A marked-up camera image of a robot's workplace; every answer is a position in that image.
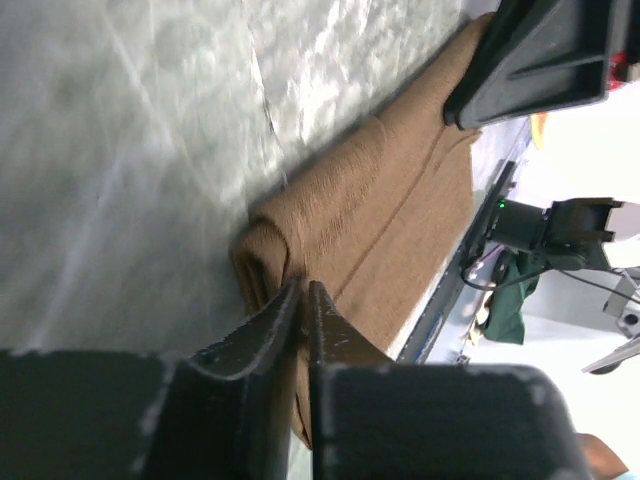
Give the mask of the brown cloth napkin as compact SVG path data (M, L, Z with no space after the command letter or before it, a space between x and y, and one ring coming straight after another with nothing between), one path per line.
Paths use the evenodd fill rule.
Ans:
M478 131L443 106L490 23L465 26L404 92L253 210L231 252L250 312L294 277L387 350L468 227Z

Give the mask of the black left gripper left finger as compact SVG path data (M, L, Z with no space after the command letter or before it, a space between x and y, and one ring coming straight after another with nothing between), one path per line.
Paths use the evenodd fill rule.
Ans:
M5 479L283 479L301 284L190 356L1 354Z

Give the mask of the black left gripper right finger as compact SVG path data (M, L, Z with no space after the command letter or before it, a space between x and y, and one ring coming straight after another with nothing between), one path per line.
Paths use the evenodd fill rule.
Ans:
M310 285L317 479L586 479L565 402L523 365L391 361Z

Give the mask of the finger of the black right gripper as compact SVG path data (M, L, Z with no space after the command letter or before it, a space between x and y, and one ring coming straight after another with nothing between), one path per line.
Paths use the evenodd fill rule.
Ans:
M612 56L610 1L503 1L443 108L461 130L597 102Z

